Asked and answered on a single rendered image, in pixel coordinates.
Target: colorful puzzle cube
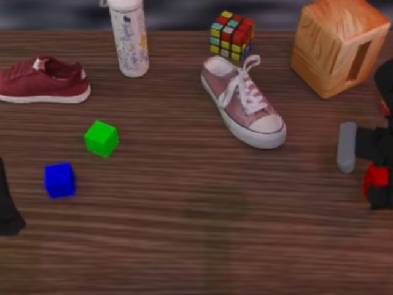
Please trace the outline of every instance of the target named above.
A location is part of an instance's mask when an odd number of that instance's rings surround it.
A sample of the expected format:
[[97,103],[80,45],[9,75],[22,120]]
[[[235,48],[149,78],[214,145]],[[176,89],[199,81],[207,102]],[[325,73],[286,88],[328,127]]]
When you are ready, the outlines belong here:
[[117,129],[98,120],[87,130],[84,140],[87,150],[101,157],[109,157],[119,145]]
[[212,24],[210,51],[240,61],[249,53],[254,39],[255,22],[224,11]]
[[52,199],[75,195],[75,174],[70,163],[46,165],[44,187]]

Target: brown wooden surface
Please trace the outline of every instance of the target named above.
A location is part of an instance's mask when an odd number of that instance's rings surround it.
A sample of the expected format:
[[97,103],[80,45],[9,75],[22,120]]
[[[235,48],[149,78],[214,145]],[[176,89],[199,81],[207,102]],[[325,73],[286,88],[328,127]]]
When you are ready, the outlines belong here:
[[[110,32],[1,32],[0,66],[80,61],[84,104],[0,104],[0,151],[27,228],[0,237],[0,294],[371,295],[393,291],[393,212],[360,196],[366,162],[335,165],[338,124],[384,124],[371,79],[322,101],[288,67],[293,33],[258,33],[252,77],[288,126],[285,146],[240,143],[200,85],[203,33],[149,34],[150,71],[123,77]],[[378,64],[391,57],[393,35]],[[115,125],[109,159],[85,150]],[[71,161],[78,196],[50,200],[46,163]]]

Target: bottle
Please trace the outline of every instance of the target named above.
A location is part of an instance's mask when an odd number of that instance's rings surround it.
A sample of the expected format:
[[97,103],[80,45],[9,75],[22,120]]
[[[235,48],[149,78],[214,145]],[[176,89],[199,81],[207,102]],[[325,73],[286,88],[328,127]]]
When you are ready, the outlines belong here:
[[109,6],[120,71],[130,78],[141,77],[149,69],[143,0],[101,0]]

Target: black object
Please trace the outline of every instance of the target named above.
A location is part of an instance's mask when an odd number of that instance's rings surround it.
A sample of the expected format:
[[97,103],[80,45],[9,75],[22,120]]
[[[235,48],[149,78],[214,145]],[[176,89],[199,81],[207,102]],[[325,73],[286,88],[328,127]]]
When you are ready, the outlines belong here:
[[0,158],[0,235],[17,235],[26,227],[25,220],[12,201],[9,192],[6,169]]
[[393,208],[393,59],[383,63],[375,72],[375,85],[389,115],[385,116],[388,127],[374,130],[359,127],[356,131],[356,157],[370,160],[375,167],[389,172],[389,184],[384,187],[370,186],[367,200],[372,210]]

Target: gray gripper finger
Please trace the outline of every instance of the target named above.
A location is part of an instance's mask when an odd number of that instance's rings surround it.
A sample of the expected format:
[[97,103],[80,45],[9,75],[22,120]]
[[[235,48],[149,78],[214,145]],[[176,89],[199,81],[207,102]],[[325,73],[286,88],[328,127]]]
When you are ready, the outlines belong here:
[[355,122],[340,124],[337,144],[337,165],[343,173],[350,173],[355,169],[356,162],[356,131]]

